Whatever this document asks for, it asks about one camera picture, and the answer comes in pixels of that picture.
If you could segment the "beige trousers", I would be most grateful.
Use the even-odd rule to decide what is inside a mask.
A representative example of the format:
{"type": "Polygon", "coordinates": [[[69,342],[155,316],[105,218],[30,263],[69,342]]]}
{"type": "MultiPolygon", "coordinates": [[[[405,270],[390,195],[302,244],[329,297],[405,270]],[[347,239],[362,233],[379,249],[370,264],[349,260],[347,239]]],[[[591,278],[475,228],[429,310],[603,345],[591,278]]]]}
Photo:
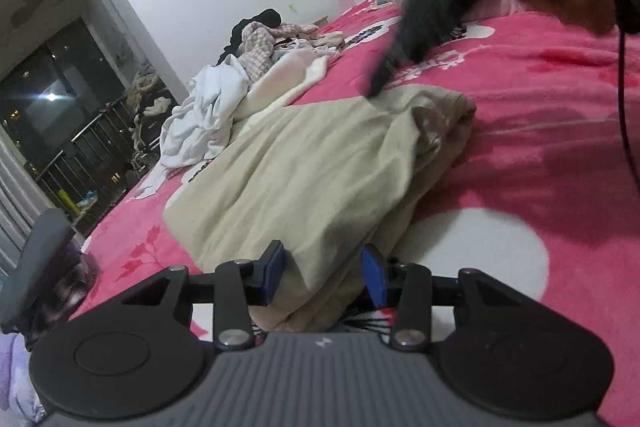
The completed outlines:
{"type": "Polygon", "coordinates": [[[424,84],[279,108],[183,187],[166,227],[204,272],[280,241],[282,280],[250,316],[266,331],[322,331],[360,294],[362,246],[392,253],[465,149],[474,114],[465,95],[424,84]]]}

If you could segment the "white clothes pile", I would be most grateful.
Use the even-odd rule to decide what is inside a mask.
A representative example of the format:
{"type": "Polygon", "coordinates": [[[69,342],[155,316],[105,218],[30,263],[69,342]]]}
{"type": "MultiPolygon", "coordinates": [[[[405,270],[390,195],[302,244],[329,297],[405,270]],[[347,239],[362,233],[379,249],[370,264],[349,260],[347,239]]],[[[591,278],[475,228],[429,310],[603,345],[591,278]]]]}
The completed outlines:
{"type": "Polygon", "coordinates": [[[160,129],[160,159],[134,191],[135,199],[154,195],[176,170],[213,159],[228,145],[233,113],[250,89],[239,60],[227,56],[192,78],[189,96],[174,107],[160,129]]]}

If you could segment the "plaid folded garment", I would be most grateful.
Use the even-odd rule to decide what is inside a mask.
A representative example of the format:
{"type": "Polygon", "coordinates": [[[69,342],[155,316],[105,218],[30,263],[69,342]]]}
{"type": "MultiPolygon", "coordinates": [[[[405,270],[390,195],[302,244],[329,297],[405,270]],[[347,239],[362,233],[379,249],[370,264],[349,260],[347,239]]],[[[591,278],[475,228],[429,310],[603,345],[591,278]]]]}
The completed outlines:
{"type": "Polygon", "coordinates": [[[26,323],[21,326],[28,352],[79,309],[99,274],[93,255],[84,254],[74,241],[56,253],[53,267],[44,271],[36,286],[35,300],[26,309],[26,323]]]}

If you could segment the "lavender puffer jacket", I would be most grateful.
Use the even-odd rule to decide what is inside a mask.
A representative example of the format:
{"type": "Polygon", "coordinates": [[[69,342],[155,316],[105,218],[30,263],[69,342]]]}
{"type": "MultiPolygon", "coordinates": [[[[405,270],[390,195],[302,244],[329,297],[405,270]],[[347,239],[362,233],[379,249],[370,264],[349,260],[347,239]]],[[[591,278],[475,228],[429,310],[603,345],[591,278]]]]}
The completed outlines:
{"type": "Polygon", "coordinates": [[[29,359],[22,335],[1,335],[2,426],[35,426],[46,416],[30,380],[29,359]]]}

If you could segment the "dark grey folded garment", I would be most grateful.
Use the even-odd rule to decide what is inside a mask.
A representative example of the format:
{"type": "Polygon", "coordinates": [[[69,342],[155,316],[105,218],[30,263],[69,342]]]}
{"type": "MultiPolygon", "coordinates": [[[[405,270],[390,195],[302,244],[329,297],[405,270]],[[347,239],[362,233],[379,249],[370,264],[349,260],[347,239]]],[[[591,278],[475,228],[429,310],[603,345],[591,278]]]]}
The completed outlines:
{"type": "Polygon", "coordinates": [[[56,285],[79,256],[74,230],[58,208],[40,215],[26,239],[20,261],[1,291],[1,332],[32,330],[56,285]]]}

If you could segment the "balcony metal railing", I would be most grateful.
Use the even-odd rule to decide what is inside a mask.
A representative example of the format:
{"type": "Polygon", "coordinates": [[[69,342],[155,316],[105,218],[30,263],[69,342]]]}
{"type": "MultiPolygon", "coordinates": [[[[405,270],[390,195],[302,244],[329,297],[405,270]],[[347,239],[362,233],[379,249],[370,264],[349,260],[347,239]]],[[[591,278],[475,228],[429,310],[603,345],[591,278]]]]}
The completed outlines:
{"type": "Polygon", "coordinates": [[[88,236],[128,192],[134,116],[121,96],[100,109],[35,177],[77,233],[88,236]]]}

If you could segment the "grey curtain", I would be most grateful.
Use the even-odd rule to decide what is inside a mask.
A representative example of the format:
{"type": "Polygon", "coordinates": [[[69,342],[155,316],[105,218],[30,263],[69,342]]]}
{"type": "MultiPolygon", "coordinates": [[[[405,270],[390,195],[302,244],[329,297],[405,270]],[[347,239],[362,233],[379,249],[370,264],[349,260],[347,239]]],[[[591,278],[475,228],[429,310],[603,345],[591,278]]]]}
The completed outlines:
{"type": "Polygon", "coordinates": [[[17,268],[37,218],[52,207],[4,130],[0,142],[1,282],[17,268]]]}

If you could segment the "cream fleece garment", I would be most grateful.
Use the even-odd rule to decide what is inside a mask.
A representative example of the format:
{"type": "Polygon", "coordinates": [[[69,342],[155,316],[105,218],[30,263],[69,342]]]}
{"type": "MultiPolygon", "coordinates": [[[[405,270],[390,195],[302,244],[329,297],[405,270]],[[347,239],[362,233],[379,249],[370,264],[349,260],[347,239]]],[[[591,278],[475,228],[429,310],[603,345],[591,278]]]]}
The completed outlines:
{"type": "Polygon", "coordinates": [[[310,49],[288,52],[256,81],[233,113],[240,122],[274,104],[285,106],[296,101],[324,78],[335,55],[320,55],[310,49]]]}

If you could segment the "black garment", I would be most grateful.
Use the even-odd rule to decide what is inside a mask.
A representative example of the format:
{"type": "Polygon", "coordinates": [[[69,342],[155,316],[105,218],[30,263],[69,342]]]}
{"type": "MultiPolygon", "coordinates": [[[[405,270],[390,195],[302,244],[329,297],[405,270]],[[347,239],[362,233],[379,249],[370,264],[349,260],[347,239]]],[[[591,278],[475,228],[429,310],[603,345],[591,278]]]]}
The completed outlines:
{"type": "Polygon", "coordinates": [[[229,55],[237,56],[247,36],[257,27],[277,28],[281,23],[281,15],[275,9],[265,9],[251,18],[242,18],[232,28],[229,43],[219,55],[217,64],[221,64],[229,55]]]}

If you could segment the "pink checked garment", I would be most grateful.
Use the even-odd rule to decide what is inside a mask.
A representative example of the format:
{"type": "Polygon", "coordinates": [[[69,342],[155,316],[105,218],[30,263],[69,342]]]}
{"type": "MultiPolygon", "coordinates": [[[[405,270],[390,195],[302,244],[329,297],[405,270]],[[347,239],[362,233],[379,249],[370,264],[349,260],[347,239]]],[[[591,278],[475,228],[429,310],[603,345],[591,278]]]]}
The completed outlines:
{"type": "Polygon", "coordinates": [[[238,60],[251,83],[264,77],[273,65],[272,54],[277,42],[287,38],[309,39],[318,31],[316,25],[282,24],[277,28],[259,26],[241,46],[238,60]]]}

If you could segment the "wheelchair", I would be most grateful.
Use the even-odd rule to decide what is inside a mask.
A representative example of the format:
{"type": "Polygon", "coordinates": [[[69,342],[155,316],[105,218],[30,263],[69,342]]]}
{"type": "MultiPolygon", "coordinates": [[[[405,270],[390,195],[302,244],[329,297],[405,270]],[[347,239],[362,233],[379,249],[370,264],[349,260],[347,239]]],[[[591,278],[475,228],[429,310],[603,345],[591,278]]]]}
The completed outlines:
{"type": "Polygon", "coordinates": [[[156,72],[138,72],[126,90],[125,102],[132,112],[129,131],[134,150],[125,167],[125,180],[133,188],[160,159],[160,130],[177,102],[156,72]]]}

